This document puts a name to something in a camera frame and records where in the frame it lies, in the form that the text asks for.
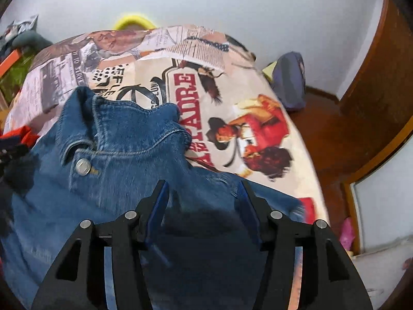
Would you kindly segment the blue denim jacket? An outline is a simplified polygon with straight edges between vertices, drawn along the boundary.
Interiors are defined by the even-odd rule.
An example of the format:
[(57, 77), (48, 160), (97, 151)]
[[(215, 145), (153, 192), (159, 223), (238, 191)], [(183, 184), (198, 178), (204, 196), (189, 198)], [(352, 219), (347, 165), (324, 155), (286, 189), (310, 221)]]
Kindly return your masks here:
[(239, 214), (240, 178), (193, 167), (179, 110), (74, 90), (50, 131), (1, 179), (4, 279), (30, 307), (78, 224), (115, 220), (169, 184), (155, 247), (142, 255), (155, 309), (250, 309), (265, 255)]

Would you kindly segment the pink croc shoe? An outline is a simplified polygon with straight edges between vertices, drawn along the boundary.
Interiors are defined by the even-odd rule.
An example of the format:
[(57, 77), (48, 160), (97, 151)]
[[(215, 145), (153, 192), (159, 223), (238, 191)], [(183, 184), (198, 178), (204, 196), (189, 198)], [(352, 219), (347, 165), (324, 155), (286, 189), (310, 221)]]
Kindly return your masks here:
[(339, 242), (347, 252), (351, 252), (351, 247), (355, 239), (351, 218), (346, 218), (341, 225)]

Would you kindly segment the white mini fridge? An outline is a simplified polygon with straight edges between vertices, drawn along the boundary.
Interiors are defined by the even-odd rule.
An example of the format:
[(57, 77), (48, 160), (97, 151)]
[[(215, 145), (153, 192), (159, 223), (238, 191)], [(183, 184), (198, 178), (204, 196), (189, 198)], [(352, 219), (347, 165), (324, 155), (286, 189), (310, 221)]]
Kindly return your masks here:
[(373, 309), (387, 301), (407, 271), (412, 259), (412, 242), (352, 258), (366, 287)]

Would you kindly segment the red folded cloth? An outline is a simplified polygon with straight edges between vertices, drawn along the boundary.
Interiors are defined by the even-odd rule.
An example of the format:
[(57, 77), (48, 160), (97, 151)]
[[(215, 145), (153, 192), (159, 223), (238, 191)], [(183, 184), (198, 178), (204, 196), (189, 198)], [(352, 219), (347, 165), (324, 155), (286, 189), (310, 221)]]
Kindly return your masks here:
[(6, 134), (1, 135), (1, 149), (12, 148), (18, 144), (26, 145), (28, 148), (32, 148), (39, 136), (31, 130), (29, 126), (23, 126), (19, 129), (14, 129)]

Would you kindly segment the newspaper print bed quilt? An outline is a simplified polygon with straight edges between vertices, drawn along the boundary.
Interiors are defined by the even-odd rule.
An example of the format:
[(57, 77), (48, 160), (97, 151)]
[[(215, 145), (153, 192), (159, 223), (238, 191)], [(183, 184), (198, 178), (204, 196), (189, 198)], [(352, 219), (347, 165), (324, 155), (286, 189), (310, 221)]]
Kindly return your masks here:
[(76, 86), (145, 109), (176, 104), (192, 137), (188, 160), (300, 199), (327, 219), (314, 165), (255, 57), (227, 34), (178, 25), (101, 30), (43, 49), (12, 100), (3, 130), (44, 135)]

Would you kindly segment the brown wooden door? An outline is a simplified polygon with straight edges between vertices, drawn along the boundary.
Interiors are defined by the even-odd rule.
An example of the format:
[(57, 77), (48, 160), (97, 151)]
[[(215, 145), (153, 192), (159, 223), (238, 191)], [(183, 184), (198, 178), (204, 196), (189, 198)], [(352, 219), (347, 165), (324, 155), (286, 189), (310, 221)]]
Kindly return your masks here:
[(372, 45), (340, 110), (350, 119), (353, 139), (349, 173), (376, 156), (412, 117), (412, 30), (393, 0), (384, 0)]

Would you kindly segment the grey purple backpack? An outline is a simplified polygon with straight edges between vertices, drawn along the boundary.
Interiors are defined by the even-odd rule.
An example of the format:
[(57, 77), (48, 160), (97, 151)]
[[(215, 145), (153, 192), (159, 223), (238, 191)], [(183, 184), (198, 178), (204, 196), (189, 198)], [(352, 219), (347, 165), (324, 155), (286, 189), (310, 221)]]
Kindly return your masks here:
[(295, 112), (305, 108), (305, 65), (299, 52), (287, 52), (277, 60), (270, 86), (285, 110)]

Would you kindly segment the green patterned box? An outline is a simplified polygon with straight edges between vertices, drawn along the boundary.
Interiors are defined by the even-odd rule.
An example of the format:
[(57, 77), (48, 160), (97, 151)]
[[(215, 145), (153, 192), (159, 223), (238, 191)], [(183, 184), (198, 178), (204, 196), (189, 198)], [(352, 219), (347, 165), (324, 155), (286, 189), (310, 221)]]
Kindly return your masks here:
[(22, 87), (35, 56), (31, 50), (21, 52), (22, 57), (1, 77), (1, 94), (7, 105), (11, 104)]

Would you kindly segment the orange flat box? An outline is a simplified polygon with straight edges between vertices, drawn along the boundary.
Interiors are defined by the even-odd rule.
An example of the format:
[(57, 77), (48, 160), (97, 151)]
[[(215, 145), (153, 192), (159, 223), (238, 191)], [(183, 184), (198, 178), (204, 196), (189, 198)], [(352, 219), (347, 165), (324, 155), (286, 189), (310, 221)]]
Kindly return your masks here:
[(2, 77), (21, 57), (22, 52), (20, 49), (13, 50), (0, 64), (0, 77)]

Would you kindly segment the grey green plush toy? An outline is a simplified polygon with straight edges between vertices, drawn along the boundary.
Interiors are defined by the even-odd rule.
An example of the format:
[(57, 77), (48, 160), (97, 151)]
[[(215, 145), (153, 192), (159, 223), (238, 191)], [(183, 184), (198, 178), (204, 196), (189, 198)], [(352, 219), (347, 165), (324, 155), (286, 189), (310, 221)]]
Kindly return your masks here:
[(25, 31), (17, 35), (11, 42), (12, 49), (21, 49), (29, 47), (36, 52), (41, 52), (43, 49), (52, 45), (52, 42), (42, 37), (34, 30)]

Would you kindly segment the yellow round hoop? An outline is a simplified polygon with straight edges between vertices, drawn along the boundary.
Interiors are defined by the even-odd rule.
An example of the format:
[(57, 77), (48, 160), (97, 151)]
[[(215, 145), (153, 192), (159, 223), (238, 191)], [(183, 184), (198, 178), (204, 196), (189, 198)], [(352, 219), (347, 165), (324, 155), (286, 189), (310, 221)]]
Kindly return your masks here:
[(113, 26), (114, 30), (150, 30), (157, 26), (148, 18), (139, 14), (127, 14), (121, 16)]

